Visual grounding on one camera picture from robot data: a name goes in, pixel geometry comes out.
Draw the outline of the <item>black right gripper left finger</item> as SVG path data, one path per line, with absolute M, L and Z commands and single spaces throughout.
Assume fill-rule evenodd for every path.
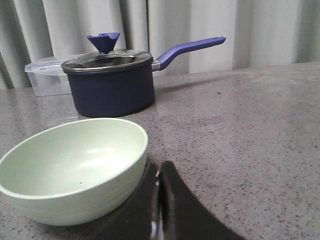
M 94 240 L 157 240 L 160 225 L 160 170 L 149 162 L 131 196 Z

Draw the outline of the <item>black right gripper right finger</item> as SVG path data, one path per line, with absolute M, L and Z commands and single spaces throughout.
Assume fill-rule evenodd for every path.
M 160 167 L 160 207 L 165 240 L 243 240 L 196 198 L 171 161 Z

